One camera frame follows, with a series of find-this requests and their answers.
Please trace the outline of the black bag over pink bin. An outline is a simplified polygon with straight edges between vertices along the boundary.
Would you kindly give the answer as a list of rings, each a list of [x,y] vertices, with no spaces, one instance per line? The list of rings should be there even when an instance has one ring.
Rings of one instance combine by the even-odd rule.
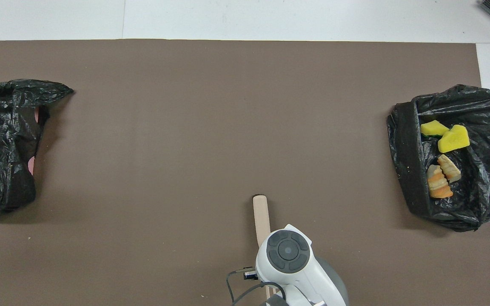
[[[36,186],[29,161],[37,154],[49,107],[74,90],[35,79],[0,82],[0,215],[33,202]]]

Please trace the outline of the large yellow sponge wedge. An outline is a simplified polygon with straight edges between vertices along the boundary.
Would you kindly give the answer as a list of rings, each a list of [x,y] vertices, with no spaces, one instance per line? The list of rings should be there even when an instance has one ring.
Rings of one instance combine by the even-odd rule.
[[[445,132],[438,141],[438,151],[447,153],[453,150],[468,147],[470,138],[468,130],[463,125],[454,125],[450,130]]]

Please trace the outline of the brown table mat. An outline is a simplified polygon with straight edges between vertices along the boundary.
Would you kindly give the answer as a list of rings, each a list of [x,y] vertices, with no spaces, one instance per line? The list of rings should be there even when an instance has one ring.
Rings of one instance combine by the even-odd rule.
[[[252,197],[357,306],[490,305],[490,222],[412,215],[386,118],[481,86],[472,43],[0,41],[0,82],[60,82],[36,200],[0,217],[0,306],[229,306]]]

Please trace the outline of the pale bread chunk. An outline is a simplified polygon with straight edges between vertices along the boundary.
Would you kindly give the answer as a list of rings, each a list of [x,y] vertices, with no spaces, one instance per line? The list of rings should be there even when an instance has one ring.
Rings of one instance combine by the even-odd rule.
[[[446,155],[441,154],[437,158],[438,165],[444,174],[449,184],[459,181],[462,178],[462,173],[456,164]]]

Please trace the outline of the black trash bag bin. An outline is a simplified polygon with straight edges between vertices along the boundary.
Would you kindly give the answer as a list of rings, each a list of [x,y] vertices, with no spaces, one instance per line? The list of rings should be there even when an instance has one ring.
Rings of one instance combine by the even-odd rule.
[[[420,131],[420,124],[434,120],[465,127],[470,141],[446,153],[462,176],[449,183],[453,195],[443,199],[432,197],[427,184],[427,170],[442,154],[442,137]],[[396,104],[386,122],[393,167],[412,214],[459,232],[490,221],[490,89],[456,85],[417,96]]]

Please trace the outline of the small yellow sponge wedge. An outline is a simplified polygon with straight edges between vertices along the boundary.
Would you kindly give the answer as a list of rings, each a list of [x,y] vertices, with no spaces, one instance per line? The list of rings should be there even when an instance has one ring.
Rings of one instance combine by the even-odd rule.
[[[450,129],[437,120],[420,124],[420,132],[425,137],[441,138]]]

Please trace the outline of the wooden brush black bristles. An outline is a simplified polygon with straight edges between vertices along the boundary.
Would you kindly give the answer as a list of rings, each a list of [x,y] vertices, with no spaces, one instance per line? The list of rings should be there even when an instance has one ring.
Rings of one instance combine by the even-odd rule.
[[[260,254],[262,243],[270,236],[270,213],[268,210],[267,197],[264,194],[256,194],[252,197],[254,223],[256,231],[256,239]]]

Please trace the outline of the orange striped bread slice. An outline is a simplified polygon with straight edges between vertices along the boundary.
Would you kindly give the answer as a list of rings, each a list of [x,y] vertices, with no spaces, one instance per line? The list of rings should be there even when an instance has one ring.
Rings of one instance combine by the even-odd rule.
[[[445,199],[453,196],[447,178],[439,165],[430,165],[427,169],[428,194],[434,199]]]

